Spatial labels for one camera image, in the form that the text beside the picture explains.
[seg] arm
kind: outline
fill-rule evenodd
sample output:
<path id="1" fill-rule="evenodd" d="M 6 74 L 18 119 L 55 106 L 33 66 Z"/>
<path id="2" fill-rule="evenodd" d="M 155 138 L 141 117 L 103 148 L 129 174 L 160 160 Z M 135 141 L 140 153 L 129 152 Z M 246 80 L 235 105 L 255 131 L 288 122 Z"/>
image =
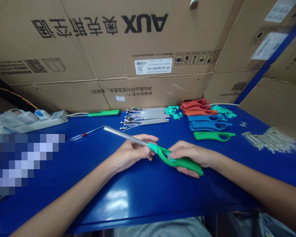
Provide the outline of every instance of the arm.
<path id="1" fill-rule="evenodd" d="M 208 150 L 184 141 L 169 148 L 170 157 L 190 157 L 202 167 L 210 167 L 248 192 L 281 222 L 296 231 L 296 187 L 274 179 L 242 165 L 218 152 Z M 186 168 L 177 168 L 192 177 L 198 174 Z"/>
<path id="2" fill-rule="evenodd" d="M 158 138 L 146 134 L 134 137 L 147 142 L 158 141 Z M 63 236 L 78 214 L 116 173 L 129 168 L 142 158 L 151 161 L 153 155 L 154 152 L 150 151 L 149 147 L 127 140 L 114 154 L 11 236 Z"/>

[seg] white label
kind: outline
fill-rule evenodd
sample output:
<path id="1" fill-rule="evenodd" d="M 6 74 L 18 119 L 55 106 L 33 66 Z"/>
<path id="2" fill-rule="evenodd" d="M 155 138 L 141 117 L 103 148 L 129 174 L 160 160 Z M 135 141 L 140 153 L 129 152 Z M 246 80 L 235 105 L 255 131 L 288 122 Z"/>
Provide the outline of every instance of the white label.
<path id="1" fill-rule="evenodd" d="M 296 0 L 278 0 L 264 21 L 281 23 L 295 4 Z"/>
<path id="2" fill-rule="evenodd" d="M 125 101 L 125 97 L 123 97 L 123 96 L 115 96 L 115 99 L 117 101 Z"/>
<path id="3" fill-rule="evenodd" d="M 270 32 L 262 44 L 252 55 L 251 59 L 269 60 L 288 34 Z"/>
<path id="4" fill-rule="evenodd" d="M 135 69 L 137 75 L 170 73 L 171 68 L 172 58 L 135 60 Z"/>

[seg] green lighter handle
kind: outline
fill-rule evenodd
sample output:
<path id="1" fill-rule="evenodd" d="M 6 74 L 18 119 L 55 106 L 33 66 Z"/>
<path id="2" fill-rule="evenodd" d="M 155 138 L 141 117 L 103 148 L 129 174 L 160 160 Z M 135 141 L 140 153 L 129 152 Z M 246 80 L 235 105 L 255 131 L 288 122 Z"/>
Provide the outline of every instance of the green lighter handle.
<path id="1" fill-rule="evenodd" d="M 194 132 L 193 133 L 195 140 L 216 140 L 219 142 L 226 142 L 231 137 L 234 137 L 234 133 L 228 133 L 228 132 Z"/>
<path id="2" fill-rule="evenodd" d="M 109 110 L 109 111 L 99 111 L 93 114 L 88 114 L 88 117 L 99 117 L 99 116 L 110 116 L 110 115 L 118 115 L 120 110 Z"/>
<path id="3" fill-rule="evenodd" d="M 156 144 L 153 143 L 149 143 L 149 148 L 151 150 L 153 150 L 156 154 L 158 154 L 158 156 L 169 166 L 172 167 L 184 167 L 187 168 L 188 170 L 192 170 L 195 171 L 196 173 L 198 173 L 199 176 L 203 176 L 203 170 L 200 167 L 200 165 L 198 163 L 195 163 L 194 161 L 192 161 L 190 158 L 187 157 L 182 157 L 180 159 L 171 159 L 168 160 L 164 155 L 169 155 L 169 153 L 171 153 L 171 151 L 160 147 Z"/>

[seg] left hand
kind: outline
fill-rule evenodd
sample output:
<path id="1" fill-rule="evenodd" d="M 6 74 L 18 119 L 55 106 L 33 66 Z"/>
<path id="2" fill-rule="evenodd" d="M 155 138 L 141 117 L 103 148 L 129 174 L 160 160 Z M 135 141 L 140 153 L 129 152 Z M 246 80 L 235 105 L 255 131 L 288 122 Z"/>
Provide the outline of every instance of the left hand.
<path id="1" fill-rule="evenodd" d="M 135 135 L 133 137 L 154 144 L 159 140 L 159 138 L 147 134 Z M 154 154 L 155 152 L 151 151 L 149 147 L 126 140 L 116 152 L 107 158 L 107 160 L 114 166 L 116 173 L 118 173 L 129 168 L 143 158 L 152 161 L 152 156 Z"/>

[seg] aux logo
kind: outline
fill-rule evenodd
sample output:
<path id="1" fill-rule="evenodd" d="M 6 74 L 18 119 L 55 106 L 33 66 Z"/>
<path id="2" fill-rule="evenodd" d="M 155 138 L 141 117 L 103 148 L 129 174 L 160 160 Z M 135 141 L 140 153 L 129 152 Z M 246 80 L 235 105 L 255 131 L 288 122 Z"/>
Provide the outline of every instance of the aux logo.
<path id="1" fill-rule="evenodd" d="M 151 19 L 155 26 L 156 31 L 161 32 L 164 27 L 165 21 L 167 20 L 167 17 L 168 17 L 168 14 L 165 14 L 164 16 L 160 16 L 160 17 L 157 17 L 155 14 L 152 14 L 151 17 L 150 15 L 147 15 L 147 14 L 140 14 L 137 16 L 137 18 L 136 18 L 136 15 L 132 15 L 130 19 L 125 15 L 122 16 L 123 20 L 127 24 L 127 28 L 125 30 L 126 34 L 129 32 L 129 30 L 131 30 L 133 33 L 141 33 L 142 32 L 141 20 L 143 18 L 146 19 L 147 32 L 151 32 Z M 133 26 L 133 22 L 135 21 L 135 19 L 137 23 L 137 29 Z"/>

